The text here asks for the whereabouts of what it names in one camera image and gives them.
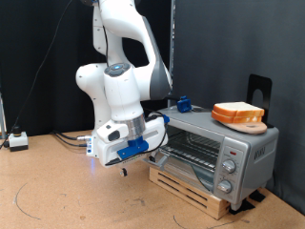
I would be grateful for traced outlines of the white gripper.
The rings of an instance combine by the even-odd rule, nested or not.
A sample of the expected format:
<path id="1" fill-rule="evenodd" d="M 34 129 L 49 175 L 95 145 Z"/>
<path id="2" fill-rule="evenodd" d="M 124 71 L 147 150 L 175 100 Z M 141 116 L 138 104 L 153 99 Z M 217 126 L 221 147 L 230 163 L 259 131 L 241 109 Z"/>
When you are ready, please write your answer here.
<path id="1" fill-rule="evenodd" d="M 143 115 L 130 120 L 109 120 L 97 131 L 97 155 L 100 163 L 107 167 L 153 152 L 167 143 L 164 115 L 153 115 L 145 119 Z M 156 162 L 156 156 L 149 156 Z M 122 168 L 120 176 L 126 177 L 128 171 Z"/>

